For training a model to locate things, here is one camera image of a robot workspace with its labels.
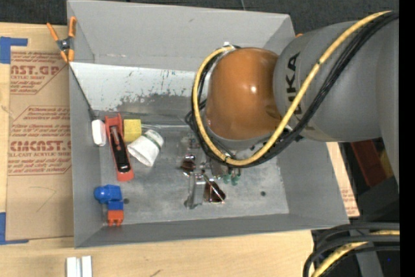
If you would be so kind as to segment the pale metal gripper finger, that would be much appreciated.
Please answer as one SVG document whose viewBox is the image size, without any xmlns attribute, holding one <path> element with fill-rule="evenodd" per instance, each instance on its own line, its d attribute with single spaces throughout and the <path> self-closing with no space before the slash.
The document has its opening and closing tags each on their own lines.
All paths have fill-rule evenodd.
<svg viewBox="0 0 415 277">
<path fill-rule="evenodd" d="M 204 199 L 204 175 L 197 173 L 195 175 L 195 204 L 199 205 L 203 203 Z"/>
<path fill-rule="evenodd" d="M 185 202 L 186 208 L 194 208 L 196 206 L 196 173 L 190 172 L 188 197 Z"/>
</svg>

